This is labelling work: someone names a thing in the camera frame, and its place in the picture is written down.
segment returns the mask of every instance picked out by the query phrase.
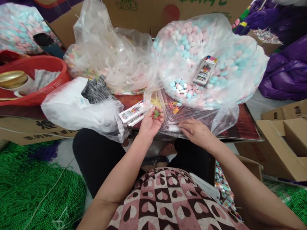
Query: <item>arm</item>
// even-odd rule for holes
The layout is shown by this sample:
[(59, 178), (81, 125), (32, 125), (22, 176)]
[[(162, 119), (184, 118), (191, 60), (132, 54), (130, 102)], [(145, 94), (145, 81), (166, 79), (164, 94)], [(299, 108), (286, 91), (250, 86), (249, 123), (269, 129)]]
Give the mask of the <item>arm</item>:
[(164, 121), (163, 113), (160, 120), (152, 119), (154, 110), (153, 107), (144, 116), (139, 134), (103, 182), (77, 230), (106, 229), (116, 209), (133, 188), (147, 150)]
[(255, 229), (307, 229), (304, 223), (259, 181), (200, 121), (180, 122), (182, 132), (219, 162), (227, 181)]

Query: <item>white cup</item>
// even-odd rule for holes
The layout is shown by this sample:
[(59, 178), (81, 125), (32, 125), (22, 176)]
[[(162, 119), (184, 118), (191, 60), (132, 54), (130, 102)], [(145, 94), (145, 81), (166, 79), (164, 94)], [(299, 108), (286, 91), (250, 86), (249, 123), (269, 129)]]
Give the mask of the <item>white cup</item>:
[(11, 88), (11, 89), (2, 88), (2, 87), (0, 88), (14, 92), (14, 95), (17, 97), (23, 97), (23, 95), (27, 95), (30, 93), (30, 89), (32, 88), (33, 85), (34, 85), (34, 80), (28, 76), (28, 80), (22, 86), (19, 86), (17, 88)]

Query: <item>hand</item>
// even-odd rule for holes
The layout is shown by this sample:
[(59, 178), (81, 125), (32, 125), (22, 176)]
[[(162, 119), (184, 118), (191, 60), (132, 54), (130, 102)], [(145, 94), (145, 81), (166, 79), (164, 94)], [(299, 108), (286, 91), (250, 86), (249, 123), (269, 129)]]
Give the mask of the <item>hand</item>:
[[(160, 119), (154, 119), (152, 117), (153, 112), (155, 110), (159, 110)], [(162, 123), (164, 122), (164, 113), (162, 109), (159, 109), (158, 106), (153, 106), (147, 114), (144, 116), (140, 128), (139, 134), (142, 136), (148, 136), (150, 138), (154, 138), (154, 136), (158, 133), (159, 129), (161, 128)]]
[(179, 122), (179, 129), (186, 137), (194, 144), (205, 149), (206, 151), (213, 150), (219, 143), (219, 139), (208, 129), (206, 125), (199, 120), (188, 119)]

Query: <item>person's right hand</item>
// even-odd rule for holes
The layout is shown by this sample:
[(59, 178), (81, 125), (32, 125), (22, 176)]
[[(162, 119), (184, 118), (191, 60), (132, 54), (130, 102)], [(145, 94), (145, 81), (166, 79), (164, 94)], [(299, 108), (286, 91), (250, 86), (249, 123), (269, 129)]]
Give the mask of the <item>person's right hand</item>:
[(219, 139), (208, 129), (206, 125), (199, 120), (188, 119), (179, 122), (179, 129), (186, 137), (194, 144), (205, 149), (206, 151), (213, 150), (219, 143)]

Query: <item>red plastic basket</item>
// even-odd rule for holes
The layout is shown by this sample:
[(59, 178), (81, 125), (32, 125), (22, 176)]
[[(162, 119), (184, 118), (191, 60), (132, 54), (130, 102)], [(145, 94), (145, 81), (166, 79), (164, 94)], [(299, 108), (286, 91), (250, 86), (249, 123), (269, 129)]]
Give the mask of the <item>red plastic basket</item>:
[[(0, 73), (7, 71), (22, 70), (32, 79), (34, 79), (35, 69), (45, 69), (51, 72), (61, 71), (60, 75), (44, 88), (11, 101), (0, 101), (2, 105), (22, 105), (22, 106), (38, 106), (44, 101), (45, 97), (56, 88), (70, 81), (70, 75), (67, 71), (66, 63), (53, 56), (34, 56), (23, 58), (0, 67)], [(13, 92), (0, 88), (0, 98), (16, 97)]]

